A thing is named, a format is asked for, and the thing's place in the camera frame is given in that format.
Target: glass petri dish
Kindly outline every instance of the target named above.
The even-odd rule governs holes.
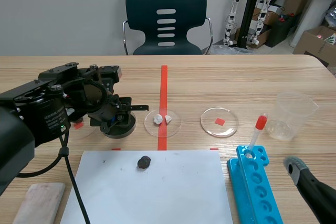
[[[98,127],[91,127],[90,126],[90,118],[85,115],[82,117],[82,120],[78,120],[76,123],[71,123],[71,129],[69,138],[71,140],[80,140],[88,135],[92,134],[96,128]]]
[[[161,112],[162,113],[160,113],[160,109],[155,109],[145,116],[144,125],[146,130],[148,131],[149,134],[157,137],[170,137],[175,135],[181,127],[180,117],[172,110],[163,110],[163,111],[161,110]],[[166,125],[165,118],[164,116],[162,116],[163,122],[160,125],[157,125],[156,123],[154,123],[154,117],[157,114],[169,115],[172,118],[172,120],[168,125]],[[166,125],[166,130],[164,127],[161,127],[161,129],[159,130],[161,125]]]
[[[216,137],[229,137],[238,129],[237,116],[228,109],[215,107],[204,111],[201,126],[208,134]]]

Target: black pole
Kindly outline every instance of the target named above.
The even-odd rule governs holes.
[[[239,37],[237,41],[237,47],[246,48],[246,41],[247,41],[247,35],[248,30],[250,28],[251,20],[253,18],[253,11],[256,7],[258,0],[247,0],[243,21],[241,22]]]

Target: white wall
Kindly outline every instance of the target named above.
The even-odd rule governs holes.
[[[246,1],[241,2],[240,24]],[[224,38],[224,20],[232,0],[208,0],[214,41]],[[0,56],[124,55],[122,21],[125,0],[0,0]],[[205,48],[207,23],[188,33]],[[139,31],[127,31],[129,51],[144,41]]]

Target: white paper sheet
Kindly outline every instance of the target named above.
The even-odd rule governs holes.
[[[233,223],[218,151],[84,152],[76,182],[91,224]],[[85,221],[72,189],[61,224],[75,223]]]

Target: small red square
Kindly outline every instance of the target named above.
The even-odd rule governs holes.
[[[225,123],[225,121],[223,119],[220,119],[220,118],[217,118],[216,121],[215,121],[215,124],[218,124],[220,126],[223,126]]]
[[[82,128],[84,126],[84,124],[83,123],[75,123],[73,126],[75,127],[75,130],[78,130],[79,128]]]

